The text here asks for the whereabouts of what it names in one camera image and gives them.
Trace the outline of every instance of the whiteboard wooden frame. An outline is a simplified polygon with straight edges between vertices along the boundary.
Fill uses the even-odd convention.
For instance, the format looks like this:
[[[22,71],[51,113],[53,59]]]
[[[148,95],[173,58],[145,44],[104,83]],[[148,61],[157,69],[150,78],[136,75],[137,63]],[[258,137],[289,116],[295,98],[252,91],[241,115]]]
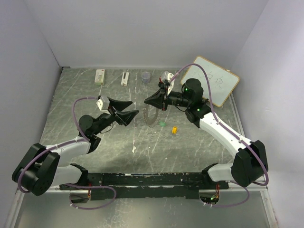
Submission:
[[[224,71],[226,71],[226,72],[232,74],[233,76],[235,76],[235,77],[238,79],[237,82],[236,82],[236,84],[235,84],[234,87],[232,88],[232,90],[227,94],[227,97],[224,99],[224,101],[223,101],[222,104],[218,105],[218,104],[213,103],[216,107],[221,107],[221,106],[223,106],[223,104],[225,103],[225,101],[228,99],[229,95],[232,93],[232,91],[234,90],[234,88],[235,88],[235,87],[237,86],[237,84],[239,83],[239,76],[237,76],[237,75],[231,73],[231,72],[228,71],[227,69],[224,69],[224,68],[220,67],[219,65],[217,65],[217,64],[215,64],[215,63],[213,63],[213,62],[211,62],[210,60],[204,58],[203,56],[196,56],[196,58],[195,58],[195,60],[194,60],[193,62],[195,62],[195,61],[197,60],[197,58],[199,58],[199,57],[202,58],[202,59],[204,59],[204,60],[206,60],[206,61],[208,61],[208,62],[210,62],[211,64],[217,66],[218,68],[221,68],[222,70],[224,70]],[[180,83],[181,83],[181,84],[183,84],[183,83],[182,83],[182,80],[185,78],[185,76],[187,75],[187,73],[188,73],[188,71],[190,70],[190,68],[191,68],[191,67],[188,68],[187,72],[184,74],[183,78],[180,80]]]

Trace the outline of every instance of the small white box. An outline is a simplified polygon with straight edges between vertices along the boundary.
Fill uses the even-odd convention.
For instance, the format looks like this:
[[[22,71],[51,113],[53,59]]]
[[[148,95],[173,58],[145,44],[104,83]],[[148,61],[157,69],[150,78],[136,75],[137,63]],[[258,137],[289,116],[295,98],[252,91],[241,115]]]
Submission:
[[[105,70],[96,70],[95,74],[95,83],[99,85],[104,85],[105,84]]]
[[[128,85],[128,80],[129,80],[129,72],[123,72],[123,77],[122,77],[122,86],[127,86]]]

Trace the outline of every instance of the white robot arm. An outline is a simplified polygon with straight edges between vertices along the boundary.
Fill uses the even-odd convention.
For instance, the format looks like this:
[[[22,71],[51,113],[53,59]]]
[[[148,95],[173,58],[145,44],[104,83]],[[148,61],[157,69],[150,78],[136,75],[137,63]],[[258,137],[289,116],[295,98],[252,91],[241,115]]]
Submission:
[[[260,141],[252,142],[248,138],[234,131],[224,123],[211,108],[207,101],[203,101],[203,88],[199,80],[188,79],[182,86],[182,92],[172,91],[173,74],[165,72],[160,77],[160,89],[145,99],[145,103],[163,111],[168,105],[185,107],[187,119],[198,128],[215,137],[233,156],[234,162],[228,164],[214,164],[209,167],[208,175],[212,181],[235,181],[242,187],[255,182],[262,177],[264,170],[244,143],[257,154],[266,170],[268,170],[265,146]]]

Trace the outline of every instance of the green object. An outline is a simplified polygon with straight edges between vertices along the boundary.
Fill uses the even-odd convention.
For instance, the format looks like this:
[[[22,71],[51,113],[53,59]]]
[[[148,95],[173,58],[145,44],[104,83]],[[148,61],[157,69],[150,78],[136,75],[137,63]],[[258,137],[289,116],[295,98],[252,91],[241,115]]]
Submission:
[[[165,127],[167,124],[165,123],[165,122],[163,122],[163,121],[159,121],[159,123],[158,123],[161,127]]]

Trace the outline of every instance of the gray marble surface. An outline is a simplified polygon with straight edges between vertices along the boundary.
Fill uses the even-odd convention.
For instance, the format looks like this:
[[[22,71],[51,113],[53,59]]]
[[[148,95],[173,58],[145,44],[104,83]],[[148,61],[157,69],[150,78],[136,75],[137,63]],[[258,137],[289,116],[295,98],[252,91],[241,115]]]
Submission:
[[[121,86],[122,72],[130,73],[129,85]],[[158,90],[158,78],[165,70],[106,69],[105,85],[94,84],[95,69],[64,69],[49,110],[47,123],[41,138],[43,145],[55,144],[77,136],[77,128],[72,119],[72,103],[80,97],[98,96],[100,93],[117,100],[132,100],[134,104],[127,110],[138,109],[140,113],[127,126],[114,124],[105,134],[96,151],[74,158],[89,172],[186,172],[201,171],[206,166],[218,162],[232,162],[228,151],[211,135],[191,124],[185,113],[171,106],[159,113],[159,120],[167,125],[148,127],[143,121],[144,99]],[[151,72],[151,82],[144,84],[141,72]],[[175,91],[180,91],[177,78]],[[219,117],[237,129],[231,99],[221,108],[215,108]],[[100,111],[95,101],[84,100],[76,105],[76,116],[89,114],[97,117]],[[178,127],[177,135],[172,135],[172,127]]]

